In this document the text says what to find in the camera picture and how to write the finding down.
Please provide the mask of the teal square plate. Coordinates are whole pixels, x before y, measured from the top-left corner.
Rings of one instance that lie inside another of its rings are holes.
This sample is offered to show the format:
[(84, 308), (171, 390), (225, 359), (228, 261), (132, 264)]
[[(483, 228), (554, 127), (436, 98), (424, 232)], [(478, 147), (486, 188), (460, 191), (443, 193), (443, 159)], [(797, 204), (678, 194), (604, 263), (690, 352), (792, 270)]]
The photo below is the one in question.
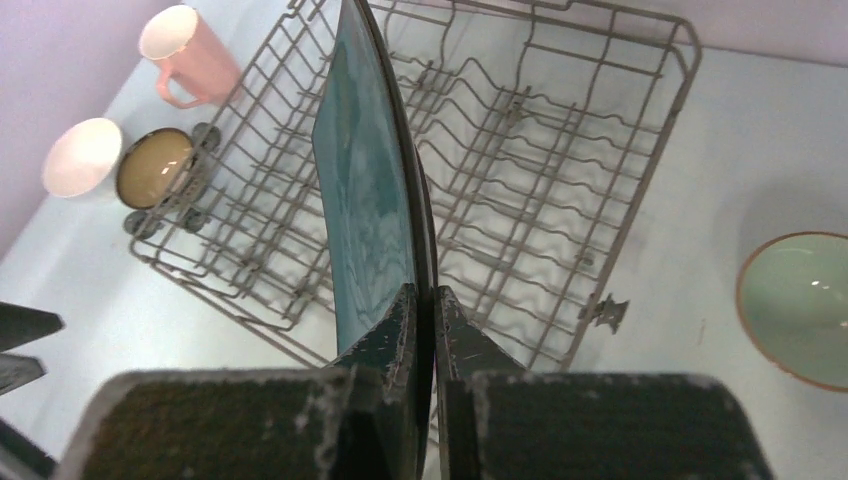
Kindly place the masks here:
[(343, 364), (382, 373), (357, 439), (368, 477), (424, 471), (433, 381), (436, 247), (429, 193), (390, 56), (364, 1), (344, 1), (312, 130)]

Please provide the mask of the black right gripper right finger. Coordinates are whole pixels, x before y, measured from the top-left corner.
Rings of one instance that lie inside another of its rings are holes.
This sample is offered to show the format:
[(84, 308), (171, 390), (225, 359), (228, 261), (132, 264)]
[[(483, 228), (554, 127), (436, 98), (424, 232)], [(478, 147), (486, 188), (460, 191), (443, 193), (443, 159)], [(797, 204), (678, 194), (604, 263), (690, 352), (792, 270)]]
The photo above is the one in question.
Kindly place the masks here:
[(769, 479), (748, 418), (691, 373), (535, 373), (442, 286), (435, 309), (446, 479)]

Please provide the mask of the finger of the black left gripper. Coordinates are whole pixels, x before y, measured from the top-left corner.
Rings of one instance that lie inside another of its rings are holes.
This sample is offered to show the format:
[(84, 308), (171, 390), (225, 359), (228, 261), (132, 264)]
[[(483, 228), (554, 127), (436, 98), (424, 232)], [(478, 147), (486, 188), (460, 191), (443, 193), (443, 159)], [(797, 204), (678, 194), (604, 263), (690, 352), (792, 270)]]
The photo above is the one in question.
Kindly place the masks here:
[(64, 323), (56, 313), (1, 303), (2, 352), (49, 336), (63, 327)]
[(5, 395), (46, 374), (46, 369), (36, 357), (1, 354), (1, 391)]

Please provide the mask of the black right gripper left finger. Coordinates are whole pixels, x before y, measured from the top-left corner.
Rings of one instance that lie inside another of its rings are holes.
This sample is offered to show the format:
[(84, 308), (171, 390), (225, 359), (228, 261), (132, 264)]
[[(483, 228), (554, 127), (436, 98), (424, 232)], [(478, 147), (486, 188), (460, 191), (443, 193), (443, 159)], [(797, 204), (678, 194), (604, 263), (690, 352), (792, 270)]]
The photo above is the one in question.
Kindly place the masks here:
[(130, 371), (85, 410), (60, 479), (415, 479), (417, 292), (325, 367)]

